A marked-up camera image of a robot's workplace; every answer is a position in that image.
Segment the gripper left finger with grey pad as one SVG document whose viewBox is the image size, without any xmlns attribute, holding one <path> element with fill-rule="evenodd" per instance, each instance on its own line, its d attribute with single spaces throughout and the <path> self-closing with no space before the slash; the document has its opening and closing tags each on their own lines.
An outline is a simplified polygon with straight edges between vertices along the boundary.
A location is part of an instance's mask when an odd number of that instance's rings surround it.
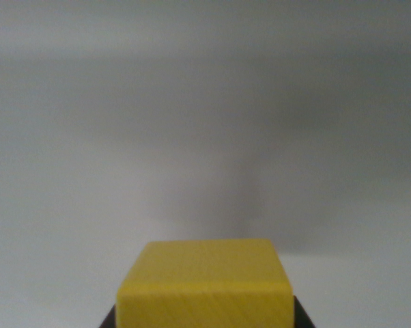
<svg viewBox="0 0 411 328">
<path fill-rule="evenodd" d="M 110 309 L 99 328 L 116 328 L 115 305 Z"/>
</svg>

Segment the gripper right finger with grey pad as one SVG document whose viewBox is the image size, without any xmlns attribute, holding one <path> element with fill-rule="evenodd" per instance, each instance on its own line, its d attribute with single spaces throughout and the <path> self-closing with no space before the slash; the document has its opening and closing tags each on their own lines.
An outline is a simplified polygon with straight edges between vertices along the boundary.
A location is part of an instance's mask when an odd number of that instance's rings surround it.
<svg viewBox="0 0 411 328">
<path fill-rule="evenodd" d="M 310 319 L 297 296 L 294 296 L 294 328 L 315 328 L 313 321 Z"/>
</svg>

